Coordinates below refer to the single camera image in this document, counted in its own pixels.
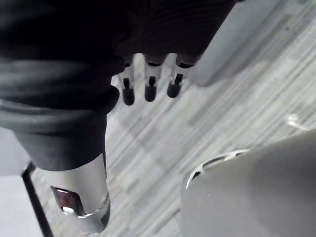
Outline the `right robot hand black cloth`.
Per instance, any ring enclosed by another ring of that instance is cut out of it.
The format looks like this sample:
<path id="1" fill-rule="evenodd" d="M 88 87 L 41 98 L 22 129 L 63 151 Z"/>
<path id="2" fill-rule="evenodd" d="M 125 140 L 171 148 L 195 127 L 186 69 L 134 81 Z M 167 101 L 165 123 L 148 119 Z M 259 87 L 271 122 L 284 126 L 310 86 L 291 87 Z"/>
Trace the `right robot hand black cloth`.
<path id="1" fill-rule="evenodd" d="M 234 0 L 3 0 L 0 125 L 48 179 L 57 205 L 88 233 L 105 230 L 107 114 L 134 102 L 133 57 L 153 101 L 166 57 L 179 95 Z"/>

